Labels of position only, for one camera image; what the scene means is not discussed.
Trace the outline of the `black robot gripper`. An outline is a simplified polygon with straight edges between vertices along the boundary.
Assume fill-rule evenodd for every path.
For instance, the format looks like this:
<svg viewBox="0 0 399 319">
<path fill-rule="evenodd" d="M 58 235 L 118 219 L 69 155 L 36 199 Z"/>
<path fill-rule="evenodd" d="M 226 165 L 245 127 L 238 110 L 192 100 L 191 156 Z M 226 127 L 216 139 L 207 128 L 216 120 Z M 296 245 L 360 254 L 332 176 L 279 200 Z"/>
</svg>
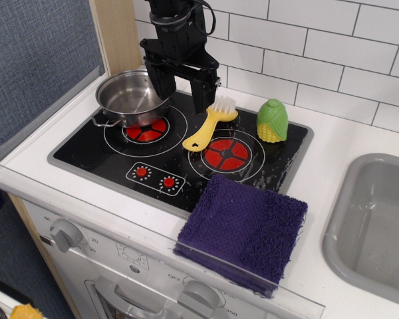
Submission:
<svg viewBox="0 0 399 319">
<path fill-rule="evenodd" d="M 219 85 L 219 63 L 205 51 L 209 33 L 203 15 L 149 16 L 156 39 L 143 39 L 145 65 L 150 81 L 161 99 L 176 91 L 175 77 L 190 80 L 197 114 L 214 103 Z"/>
</svg>

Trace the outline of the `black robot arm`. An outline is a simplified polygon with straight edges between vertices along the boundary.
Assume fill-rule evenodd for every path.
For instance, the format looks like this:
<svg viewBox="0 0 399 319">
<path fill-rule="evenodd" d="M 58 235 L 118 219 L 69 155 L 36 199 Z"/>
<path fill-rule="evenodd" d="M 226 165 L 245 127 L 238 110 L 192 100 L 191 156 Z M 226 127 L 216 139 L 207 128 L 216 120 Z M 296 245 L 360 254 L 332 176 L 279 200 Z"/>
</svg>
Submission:
<svg viewBox="0 0 399 319">
<path fill-rule="evenodd" d="M 144 62 L 156 94 L 161 99 L 176 91 L 176 77 L 190 82 L 198 114 L 214 103 L 219 84 L 218 61 L 205 49 L 207 37 L 215 30 L 212 21 L 206 31 L 205 1 L 150 1 L 150 21 L 155 39 L 143 39 Z"/>
</svg>

